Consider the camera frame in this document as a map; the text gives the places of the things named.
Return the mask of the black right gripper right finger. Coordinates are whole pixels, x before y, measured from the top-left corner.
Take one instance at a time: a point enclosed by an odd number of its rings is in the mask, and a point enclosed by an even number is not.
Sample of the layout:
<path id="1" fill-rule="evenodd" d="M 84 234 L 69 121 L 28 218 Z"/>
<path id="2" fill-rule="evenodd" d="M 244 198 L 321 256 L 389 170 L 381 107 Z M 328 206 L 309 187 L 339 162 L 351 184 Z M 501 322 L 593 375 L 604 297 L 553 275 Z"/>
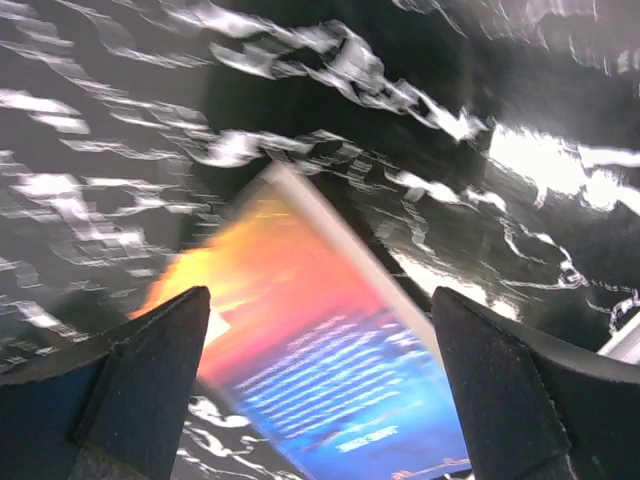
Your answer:
<path id="1" fill-rule="evenodd" d="M 639 368 L 439 287 L 432 319 L 478 479 L 636 479 Z"/>

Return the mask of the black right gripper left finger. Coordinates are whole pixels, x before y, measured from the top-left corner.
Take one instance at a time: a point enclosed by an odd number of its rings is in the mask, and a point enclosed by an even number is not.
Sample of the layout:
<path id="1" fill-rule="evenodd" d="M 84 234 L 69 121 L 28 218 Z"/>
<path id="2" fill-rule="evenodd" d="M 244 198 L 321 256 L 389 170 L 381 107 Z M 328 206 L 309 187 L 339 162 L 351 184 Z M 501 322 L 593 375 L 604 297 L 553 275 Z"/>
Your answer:
<path id="1" fill-rule="evenodd" d="M 2 478 L 170 478 L 209 314 L 193 287 L 2 373 Z"/>

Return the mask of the blue paperback book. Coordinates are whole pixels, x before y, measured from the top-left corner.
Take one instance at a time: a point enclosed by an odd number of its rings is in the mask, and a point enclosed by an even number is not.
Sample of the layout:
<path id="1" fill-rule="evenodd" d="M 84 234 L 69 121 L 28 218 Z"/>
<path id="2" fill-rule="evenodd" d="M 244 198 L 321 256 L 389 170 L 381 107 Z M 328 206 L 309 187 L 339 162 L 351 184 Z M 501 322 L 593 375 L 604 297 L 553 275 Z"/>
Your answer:
<path id="1" fill-rule="evenodd" d="M 210 314 L 176 479 L 468 479 L 433 327 L 335 209 L 274 163 L 148 288 Z"/>

